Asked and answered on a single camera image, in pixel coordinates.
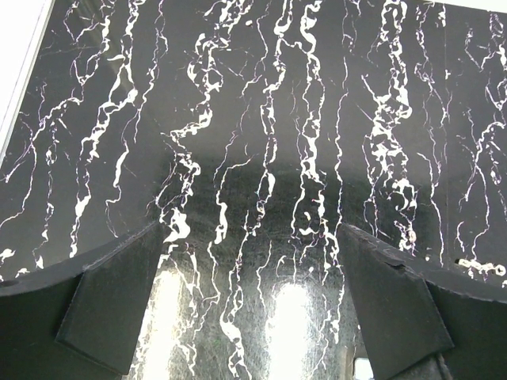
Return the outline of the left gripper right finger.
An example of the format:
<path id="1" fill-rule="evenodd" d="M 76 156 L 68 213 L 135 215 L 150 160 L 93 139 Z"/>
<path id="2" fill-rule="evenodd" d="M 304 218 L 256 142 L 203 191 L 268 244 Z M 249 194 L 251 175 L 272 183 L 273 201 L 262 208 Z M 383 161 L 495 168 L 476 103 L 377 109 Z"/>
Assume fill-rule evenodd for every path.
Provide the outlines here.
<path id="1" fill-rule="evenodd" d="M 504 379 L 506 291 L 343 224 L 339 261 L 376 379 Z"/>

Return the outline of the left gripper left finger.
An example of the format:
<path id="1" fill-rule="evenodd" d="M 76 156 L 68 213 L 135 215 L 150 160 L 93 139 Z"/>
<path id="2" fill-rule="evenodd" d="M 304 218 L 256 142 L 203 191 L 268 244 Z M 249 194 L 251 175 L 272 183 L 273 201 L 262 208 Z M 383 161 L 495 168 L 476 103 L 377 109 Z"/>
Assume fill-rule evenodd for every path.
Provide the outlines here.
<path id="1" fill-rule="evenodd" d="M 153 222 L 103 246 L 1 283 L 3 379 L 128 374 L 162 253 Z"/>

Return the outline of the clear plastic organizer box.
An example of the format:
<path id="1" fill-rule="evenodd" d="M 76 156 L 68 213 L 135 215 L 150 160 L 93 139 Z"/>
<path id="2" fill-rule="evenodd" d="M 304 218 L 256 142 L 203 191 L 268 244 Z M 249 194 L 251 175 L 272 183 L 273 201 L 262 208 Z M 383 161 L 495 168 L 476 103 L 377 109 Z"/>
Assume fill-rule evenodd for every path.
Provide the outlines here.
<path id="1" fill-rule="evenodd" d="M 354 380 L 374 380 L 372 366 L 368 358 L 358 357 L 353 363 Z"/>

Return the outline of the silver hex nut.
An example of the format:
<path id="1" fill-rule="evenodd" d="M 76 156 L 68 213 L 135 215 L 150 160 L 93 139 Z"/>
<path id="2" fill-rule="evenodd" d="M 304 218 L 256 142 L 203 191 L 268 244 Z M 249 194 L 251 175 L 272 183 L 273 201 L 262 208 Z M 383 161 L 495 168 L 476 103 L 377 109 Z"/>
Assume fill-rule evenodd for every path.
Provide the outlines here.
<path id="1" fill-rule="evenodd" d="M 494 268 L 494 271 L 495 271 L 495 274 L 500 277 L 505 276 L 507 273 L 506 267 L 502 264 L 496 265 Z"/>

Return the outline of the black marbled table mat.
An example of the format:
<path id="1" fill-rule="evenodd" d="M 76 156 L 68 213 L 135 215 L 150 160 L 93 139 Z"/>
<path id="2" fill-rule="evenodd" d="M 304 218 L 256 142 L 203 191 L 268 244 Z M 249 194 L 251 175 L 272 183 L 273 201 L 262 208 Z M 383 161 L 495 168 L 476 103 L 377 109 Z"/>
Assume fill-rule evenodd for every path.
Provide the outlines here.
<path id="1" fill-rule="evenodd" d="M 1 165 L 1 281 L 153 222 L 130 379 L 343 379 L 354 225 L 506 288 L 506 15 L 56 1 Z"/>

